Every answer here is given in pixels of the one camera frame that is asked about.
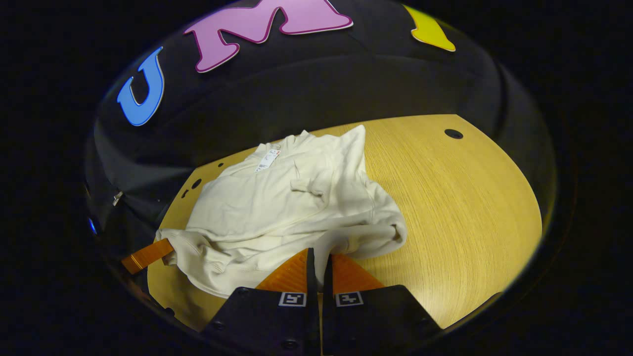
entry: orange gripper pad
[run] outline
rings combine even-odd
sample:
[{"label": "orange gripper pad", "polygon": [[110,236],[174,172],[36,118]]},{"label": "orange gripper pad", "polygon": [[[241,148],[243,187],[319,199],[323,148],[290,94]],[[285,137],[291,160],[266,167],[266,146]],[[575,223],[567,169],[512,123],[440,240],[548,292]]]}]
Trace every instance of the orange gripper pad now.
[{"label": "orange gripper pad", "polygon": [[383,288],[378,279],[346,255],[332,255],[334,294]]},{"label": "orange gripper pad", "polygon": [[288,258],[281,266],[277,267],[256,289],[278,292],[307,293],[307,266],[308,249]]}]

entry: blue light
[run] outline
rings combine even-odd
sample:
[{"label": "blue light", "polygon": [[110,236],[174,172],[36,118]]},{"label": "blue light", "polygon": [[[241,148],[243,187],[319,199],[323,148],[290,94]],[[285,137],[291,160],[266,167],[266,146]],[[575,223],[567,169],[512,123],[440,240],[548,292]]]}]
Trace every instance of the blue light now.
[{"label": "blue light", "polygon": [[92,222],[92,219],[88,218],[88,222],[90,222],[90,227],[92,228],[92,233],[93,234],[97,234],[97,228],[94,226],[94,223]]}]

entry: letter u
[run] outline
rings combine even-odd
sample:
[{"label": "letter u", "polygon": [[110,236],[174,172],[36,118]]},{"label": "letter u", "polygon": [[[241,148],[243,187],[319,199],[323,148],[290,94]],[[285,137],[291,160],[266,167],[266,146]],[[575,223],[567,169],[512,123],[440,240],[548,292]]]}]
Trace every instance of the letter u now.
[{"label": "letter u", "polygon": [[130,77],[119,95],[116,97],[116,102],[121,104],[121,109],[130,124],[134,126],[141,126],[145,124],[154,115],[160,101],[163,99],[163,91],[165,90],[165,77],[163,71],[158,63],[158,53],[163,48],[160,47],[150,54],[139,66],[139,72],[143,71],[145,78],[147,79],[147,86],[149,88],[147,92],[147,98],[142,104],[139,104],[134,98],[132,92],[132,80],[134,77]]}]

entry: white sweatshirt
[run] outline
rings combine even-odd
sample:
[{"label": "white sweatshirt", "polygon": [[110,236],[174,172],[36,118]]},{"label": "white sweatshirt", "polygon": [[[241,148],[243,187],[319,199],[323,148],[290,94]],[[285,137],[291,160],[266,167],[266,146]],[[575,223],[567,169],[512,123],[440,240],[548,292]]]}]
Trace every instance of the white sweatshirt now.
[{"label": "white sweatshirt", "polygon": [[[255,172],[278,149],[270,168]],[[319,284],[330,253],[370,258],[406,241],[404,217],[365,172],[365,127],[341,137],[303,131],[277,144],[260,144],[243,162],[204,185],[186,229],[160,229],[191,283],[227,298],[256,287],[299,251],[315,249]]]}]

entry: garment label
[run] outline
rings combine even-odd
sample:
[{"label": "garment label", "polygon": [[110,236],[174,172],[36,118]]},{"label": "garment label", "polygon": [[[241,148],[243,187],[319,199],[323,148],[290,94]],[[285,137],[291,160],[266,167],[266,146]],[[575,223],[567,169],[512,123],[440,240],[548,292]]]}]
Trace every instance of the garment label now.
[{"label": "garment label", "polygon": [[260,170],[265,170],[266,168],[270,167],[270,165],[273,164],[273,161],[275,161],[275,158],[279,156],[280,152],[281,151],[279,151],[278,149],[271,149],[270,151],[268,151],[264,158],[261,159],[261,162],[257,166],[257,168],[255,168],[255,172],[257,173]]}]

